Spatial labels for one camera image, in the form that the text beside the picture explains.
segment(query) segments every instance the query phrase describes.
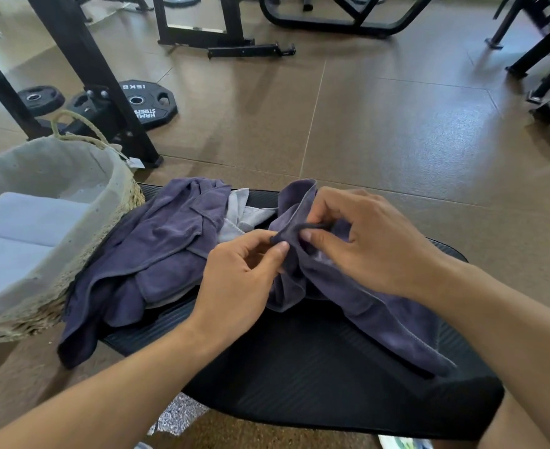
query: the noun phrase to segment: woven basket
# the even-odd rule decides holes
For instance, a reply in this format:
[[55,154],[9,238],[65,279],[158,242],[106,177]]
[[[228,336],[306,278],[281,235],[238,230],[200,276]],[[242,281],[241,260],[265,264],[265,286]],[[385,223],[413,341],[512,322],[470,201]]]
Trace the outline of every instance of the woven basket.
[[[99,138],[60,135],[56,122],[62,115],[82,121]],[[92,123],[73,112],[58,112],[52,128],[52,136],[0,154],[0,195],[12,191],[75,199],[69,196],[88,192],[91,201],[86,201],[89,208],[83,218],[47,257],[0,292],[0,342],[57,324],[76,274],[121,217],[144,203],[119,145],[110,145]]]

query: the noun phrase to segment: fingernail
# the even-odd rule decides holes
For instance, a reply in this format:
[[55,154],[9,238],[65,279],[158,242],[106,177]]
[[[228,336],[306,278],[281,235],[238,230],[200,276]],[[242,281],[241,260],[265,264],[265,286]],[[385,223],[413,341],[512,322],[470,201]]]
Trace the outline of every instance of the fingernail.
[[310,237],[311,236],[312,236],[312,233],[310,233],[308,230],[301,230],[300,231],[300,237],[306,242],[310,242]]
[[279,250],[282,254],[286,254],[289,250],[289,244],[287,241],[281,241],[275,245],[275,249]]

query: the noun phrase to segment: rope handle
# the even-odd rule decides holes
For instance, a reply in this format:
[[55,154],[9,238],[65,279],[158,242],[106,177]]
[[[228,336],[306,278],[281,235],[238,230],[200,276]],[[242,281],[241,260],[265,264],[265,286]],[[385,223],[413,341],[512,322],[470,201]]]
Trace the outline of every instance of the rope handle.
[[[92,132],[94,132],[98,136],[98,138],[96,139],[94,137],[89,137],[87,135],[75,135],[69,132],[66,134],[61,134],[59,132],[59,127],[57,126],[57,124],[59,122],[59,119],[61,119],[61,117],[63,116],[68,116],[73,118],[74,120],[82,121],[87,127],[90,128]],[[109,143],[109,141],[103,135],[103,133],[100,132],[99,128],[94,126],[94,124],[92,124],[90,120],[80,115],[79,113],[72,112],[71,110],[66,110],[66,109],[59,110],[57,113],[55,113],[55,115],[51,119],[51,129],[52,129],[53,136],[59,140],[65,140],[65,141],[79,140],[82,142],[88,142],[95,145],[99,150],[104,150],[105,148],[109,147],[115,150],[115,152],[119,154],[122,158],[124,158],[126,162],[129,161],[129,158],[126,155],[124,155],[119,149],[115,148],[115,146]]]

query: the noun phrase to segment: white tag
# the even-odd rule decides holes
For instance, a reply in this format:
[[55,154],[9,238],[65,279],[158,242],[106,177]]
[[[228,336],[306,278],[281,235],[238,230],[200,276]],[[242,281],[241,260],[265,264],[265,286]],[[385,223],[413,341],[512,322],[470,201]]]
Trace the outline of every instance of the white tag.
[[127,166],[131,169],[143,169],[144,164],[137,157],[130,157],[126,162]]

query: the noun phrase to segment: crumpled purple towel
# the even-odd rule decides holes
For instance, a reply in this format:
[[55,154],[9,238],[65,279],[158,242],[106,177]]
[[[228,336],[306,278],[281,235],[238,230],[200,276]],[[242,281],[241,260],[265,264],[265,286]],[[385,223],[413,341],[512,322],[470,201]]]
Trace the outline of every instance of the crumpled purple towel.
[[[316,195],[314,180],[299,180],[279,193],[278,218],[269,226],[279,232],[273,242],[287,241],[290,250],[283,262],[284,274],[275,279],[267,307],[283,312],[316,288],[338,304],[361,331],[387,349],[427,372],[445,376],[456,368],[436,350],[439,317],[426,307],[406,299],[368,290],[337,269],[323,252],[301,240],[298,226],[306,221]],[[337,221],[331,232],[347,241],[350,224]]]
[[231,186],[208,178],[171,180],[130,211],[76,278],[58,347],[73,368],[97,345],[99,325],[126,326],[159,303],[201,281],[217,244]]

